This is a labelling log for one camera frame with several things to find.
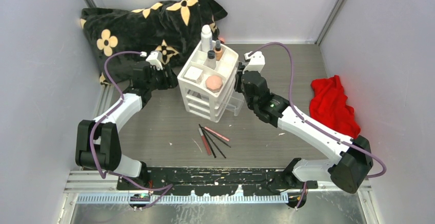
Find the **clear top drawer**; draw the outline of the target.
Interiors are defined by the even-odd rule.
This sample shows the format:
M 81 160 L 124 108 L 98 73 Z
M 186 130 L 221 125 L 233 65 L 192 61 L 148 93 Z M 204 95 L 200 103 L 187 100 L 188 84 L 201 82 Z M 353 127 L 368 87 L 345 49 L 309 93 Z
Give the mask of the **clear top drawer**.
M 238 116 L 244 103 L 243 94 L 234 91 L 231 96 L 225 96 L 222 105 L 226 110 L 233 112 L 234 116 Z

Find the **small cream box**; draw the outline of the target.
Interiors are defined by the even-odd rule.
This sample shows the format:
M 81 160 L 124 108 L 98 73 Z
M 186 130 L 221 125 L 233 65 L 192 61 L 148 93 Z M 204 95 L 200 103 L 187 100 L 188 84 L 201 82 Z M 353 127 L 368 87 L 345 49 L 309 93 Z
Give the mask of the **small cream box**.
M 196 84 L 200 84 L 203 79 L 204 71 L 200 68 L 191 66 L 187 69 L 183 78 Z

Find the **white plastic drawer organizer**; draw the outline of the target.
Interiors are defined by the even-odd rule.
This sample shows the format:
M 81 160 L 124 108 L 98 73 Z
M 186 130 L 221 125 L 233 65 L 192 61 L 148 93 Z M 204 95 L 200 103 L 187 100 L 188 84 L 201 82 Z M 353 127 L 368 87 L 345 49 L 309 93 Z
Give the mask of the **white plastic drawer organizer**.
M 177 76 L 187 112 L 219 122 L 234 92 L 239 55 L 221 45 L 222 56 L 209 67 L 208 53 L 198 43 Z

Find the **black cap clear bottle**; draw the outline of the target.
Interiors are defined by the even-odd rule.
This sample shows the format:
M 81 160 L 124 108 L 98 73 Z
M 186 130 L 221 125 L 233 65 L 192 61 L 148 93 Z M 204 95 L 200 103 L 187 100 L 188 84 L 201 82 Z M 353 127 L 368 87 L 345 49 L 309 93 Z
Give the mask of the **black cap clear bottle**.
M 216 54 L 213 50 L 207 52 L 207 58 L 204 65 L 213 70 L 216 68 Z

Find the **beige foundation bottle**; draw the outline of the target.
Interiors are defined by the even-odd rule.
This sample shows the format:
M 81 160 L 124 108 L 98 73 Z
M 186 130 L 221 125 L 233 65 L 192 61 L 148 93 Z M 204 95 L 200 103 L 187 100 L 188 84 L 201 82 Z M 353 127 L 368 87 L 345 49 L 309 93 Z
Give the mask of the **beige foundation bottle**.
M 215 41 L 214 52 L 215 52 L 216 61 L 219 61 L 223 55 L 223 48 L 220 40 Z

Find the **pink makeup pencil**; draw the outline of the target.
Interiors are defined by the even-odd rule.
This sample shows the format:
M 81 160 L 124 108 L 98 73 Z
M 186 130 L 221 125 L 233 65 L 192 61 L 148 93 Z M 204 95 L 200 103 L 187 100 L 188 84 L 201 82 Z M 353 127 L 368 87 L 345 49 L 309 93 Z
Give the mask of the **pink makeup pencil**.
M 204 127 L 204 128 L 205 128 L 207 131 L 211 132 L 212 134 L 216 135 L 217 137 L 219 137 L 219 138 L 221 138 L 221 139 L 223 139 L 223 140 L 225 140 L 225 141 L 230 141 L 229 138 L 225 137 L 224 135 L 221 135 L 221 134 L 217 133 L 216 131 L 212 130 L 211 128 L 209 128 L 209 127 Z

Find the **white spray bottle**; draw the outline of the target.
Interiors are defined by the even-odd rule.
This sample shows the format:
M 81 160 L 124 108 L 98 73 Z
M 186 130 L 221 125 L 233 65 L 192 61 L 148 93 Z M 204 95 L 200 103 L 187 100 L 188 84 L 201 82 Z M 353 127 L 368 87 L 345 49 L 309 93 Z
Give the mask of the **white spray bottle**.
M 201 50 L 208 52 L 212 50 L 212 31 L 209 25 L 202 26 L 201 30 Z

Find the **red lip gloss tube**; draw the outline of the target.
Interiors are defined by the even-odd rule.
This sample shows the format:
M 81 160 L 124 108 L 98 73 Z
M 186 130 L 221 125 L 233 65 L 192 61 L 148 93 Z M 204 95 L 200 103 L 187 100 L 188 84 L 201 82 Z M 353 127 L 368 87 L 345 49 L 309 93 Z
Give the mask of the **red lip gloss tube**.
M 202 130 L 201 128 L 199 128 L 199 134 L 200 134 L 200 136 L 201 136 L 201 139 L 202 139 L 202 141 L 203 141 L 203 144 L 204 144 L 204 147 L 205 147 L 205 149 L 206 149 L 207 154 L 208 154 L 208 155 L 211 155 L 211 154 L 212 154 L 212 153 L 211 153 L 211 149 L 210 149 L 210 147 L 209 147 L 209 145 L 208 145 L 208 143 L 207 143 L 207 140 L 206 140 L 205 135 L 204 135 L 204 133 L 203 133 L 203 130 Z

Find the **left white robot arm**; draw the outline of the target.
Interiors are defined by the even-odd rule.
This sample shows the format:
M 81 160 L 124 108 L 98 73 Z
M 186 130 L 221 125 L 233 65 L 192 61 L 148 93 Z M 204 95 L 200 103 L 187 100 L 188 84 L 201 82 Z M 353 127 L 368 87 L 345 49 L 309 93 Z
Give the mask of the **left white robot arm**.
M 149 185 L 146 163 L 122 153 L 119 131 L 150 101 L 154 90 L 174 89 L 176 74 L 169 65 L 161 70 L 141 62 L 133 68 L 133 77 L 122 96 L 108 111 L 93 120 L 82 120 L 77 128 L 75 162 L 88 169 L 101 169 L 128 177 L 138 190 Z

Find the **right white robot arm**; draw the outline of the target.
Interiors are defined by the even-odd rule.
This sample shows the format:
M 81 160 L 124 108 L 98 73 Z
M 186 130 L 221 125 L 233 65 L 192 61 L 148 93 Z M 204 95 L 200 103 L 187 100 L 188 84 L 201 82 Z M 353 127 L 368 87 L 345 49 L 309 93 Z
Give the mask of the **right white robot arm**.
M 304 114 L 289 100 L 270 92 L 260 72 L 246 64 L 238 64 L 234 89 L 243 94 L 248 108 L 259 120 L 296 135 L 327 157 L 324 160 L 294 158 L 282 174 L 287 187 L 296 189 L 307 181 L 329 181 L 347 193 L 359 189 L 373 167 L 366 138 L 353 139 Z

